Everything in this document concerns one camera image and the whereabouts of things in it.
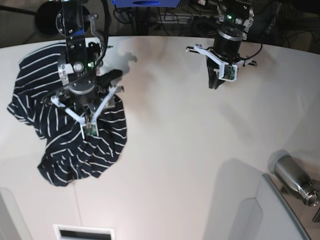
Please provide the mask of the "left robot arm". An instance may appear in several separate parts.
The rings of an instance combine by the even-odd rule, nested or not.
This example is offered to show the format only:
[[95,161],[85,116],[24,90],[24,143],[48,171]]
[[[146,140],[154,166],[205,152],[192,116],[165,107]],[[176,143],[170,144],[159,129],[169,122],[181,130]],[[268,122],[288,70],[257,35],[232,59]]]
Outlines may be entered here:
[[239,66],[246,63],[239,53],[253,24],[250,0],[220,0],[217,4],[217,27],[213,46],[206,49],[208,86],[217,89],[237,80]]

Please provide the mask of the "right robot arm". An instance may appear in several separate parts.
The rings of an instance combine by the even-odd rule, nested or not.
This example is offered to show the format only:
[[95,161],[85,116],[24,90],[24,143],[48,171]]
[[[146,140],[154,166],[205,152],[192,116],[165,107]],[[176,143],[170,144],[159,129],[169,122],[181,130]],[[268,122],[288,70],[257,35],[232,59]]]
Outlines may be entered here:
[[83,108],[85,116],[98,112],[104,98],[116,87],[123,71],[112,69],[101,74],[108,49],[108,30],[96,29],[98,15],[84,8],[84,0],[63,0],[56,16],[57,30],[64,35],[66,49],[57,61],[62,87],[55,96],[64,108]]

